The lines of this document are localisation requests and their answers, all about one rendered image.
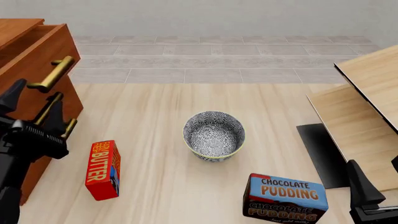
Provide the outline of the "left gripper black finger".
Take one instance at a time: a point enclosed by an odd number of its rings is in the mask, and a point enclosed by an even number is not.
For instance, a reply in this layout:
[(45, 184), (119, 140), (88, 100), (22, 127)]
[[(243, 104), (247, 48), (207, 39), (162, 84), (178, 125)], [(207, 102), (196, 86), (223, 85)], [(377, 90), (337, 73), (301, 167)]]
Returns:
[(66, 131), (63, 120), (63, 102), (57, 101), (50, 108), (47, 118), (44, 121), (43, 129), (54, 136), (61, 136)]
[(6, 115), (17, 109), (19, 97), (26, 86), (27, 80), (21, 78), (0, 95), (0, 115)]

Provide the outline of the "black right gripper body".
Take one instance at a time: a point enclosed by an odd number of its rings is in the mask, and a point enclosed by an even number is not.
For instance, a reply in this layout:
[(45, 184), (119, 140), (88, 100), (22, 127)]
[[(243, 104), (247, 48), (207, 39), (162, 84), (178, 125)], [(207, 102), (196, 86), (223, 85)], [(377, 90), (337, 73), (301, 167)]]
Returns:
[(354, 224), (398, 224), (398, 205), (350, 205), (350, 209), (349, 214)]

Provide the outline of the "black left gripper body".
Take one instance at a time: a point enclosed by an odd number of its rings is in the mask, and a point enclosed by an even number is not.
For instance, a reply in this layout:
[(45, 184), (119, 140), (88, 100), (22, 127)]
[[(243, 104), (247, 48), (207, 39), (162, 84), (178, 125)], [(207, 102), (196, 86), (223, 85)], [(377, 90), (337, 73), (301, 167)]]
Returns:
[(34, 162), (42, 156), (61, 159), (68, 155), (66, 140), (50, 132), (24, 122), (24, 130), (10, 130), (16, 119), (0, 116), (0, 154), (9, 154)]

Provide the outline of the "wooden cabinet with drawers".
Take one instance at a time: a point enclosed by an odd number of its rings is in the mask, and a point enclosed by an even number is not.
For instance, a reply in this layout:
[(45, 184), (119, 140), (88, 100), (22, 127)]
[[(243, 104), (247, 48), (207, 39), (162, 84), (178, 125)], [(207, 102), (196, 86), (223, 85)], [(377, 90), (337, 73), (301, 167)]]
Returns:
[(63, 93), (63, 120), (76, 119), (83, 105), (68, 74), (80, 60), (66, 24), (46, 25), (43, 19), (0, 19), (0, 95), (17, 80), (43, 84), (61, 74), (59, 81), (41, 93), (25, 88), (17, 108), (8, 115), (33, 120), (55, 93)]

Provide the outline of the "open wooden drawer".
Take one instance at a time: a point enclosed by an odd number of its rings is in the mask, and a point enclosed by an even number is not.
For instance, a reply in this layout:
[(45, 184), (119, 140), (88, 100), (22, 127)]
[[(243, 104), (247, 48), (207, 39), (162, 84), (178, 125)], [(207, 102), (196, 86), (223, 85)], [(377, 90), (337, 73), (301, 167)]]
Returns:
[(75, 63), (52, 91), (63, 93), (65, 99), (76, 97), (68, 74), (80, 60), (80, 55), (65, 24), (37, 26), (0, 50), (0, 94), (21, 78), (41, 82), (55, 68), (51, 61), (62, 60), (67, 55), (72, 56)]

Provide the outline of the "red butter box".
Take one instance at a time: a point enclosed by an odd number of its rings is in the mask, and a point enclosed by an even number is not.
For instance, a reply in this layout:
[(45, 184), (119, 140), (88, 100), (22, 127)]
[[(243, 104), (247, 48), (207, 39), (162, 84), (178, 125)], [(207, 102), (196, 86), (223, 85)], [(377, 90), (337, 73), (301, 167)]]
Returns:
[(121, 156), (115, 141), (91, 146), (85, 186), (97, 201), (119, 197)]

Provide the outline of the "blue brown chocolate pudding box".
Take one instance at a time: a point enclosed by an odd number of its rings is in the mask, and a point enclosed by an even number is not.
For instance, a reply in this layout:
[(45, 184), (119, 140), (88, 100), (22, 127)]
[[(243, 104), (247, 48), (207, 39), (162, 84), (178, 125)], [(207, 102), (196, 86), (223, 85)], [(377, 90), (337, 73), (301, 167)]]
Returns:
[(322, 184), (271, 175), (249, 175), (243, 215), (282, 224), (316, 224), (328, 210)]

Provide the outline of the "black-edged pale wood panel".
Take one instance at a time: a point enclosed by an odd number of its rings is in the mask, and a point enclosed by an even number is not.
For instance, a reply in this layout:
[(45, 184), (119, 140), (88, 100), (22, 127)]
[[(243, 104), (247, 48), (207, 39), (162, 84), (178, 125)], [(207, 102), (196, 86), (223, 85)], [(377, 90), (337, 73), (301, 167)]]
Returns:
[(398, 45), (335, 64), (398, 134)]

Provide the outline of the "blue white patterned bowl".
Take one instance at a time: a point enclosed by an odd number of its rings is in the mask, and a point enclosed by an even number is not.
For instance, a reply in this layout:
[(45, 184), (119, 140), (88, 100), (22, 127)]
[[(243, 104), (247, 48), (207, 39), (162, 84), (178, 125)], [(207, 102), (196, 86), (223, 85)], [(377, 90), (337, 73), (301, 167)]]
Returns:
[(182, 129), (183, 140), (197, 158), (223, 162), (243, 146), (245, 130), (235, 117), (222, 111), (203, 111), (193, 115)]

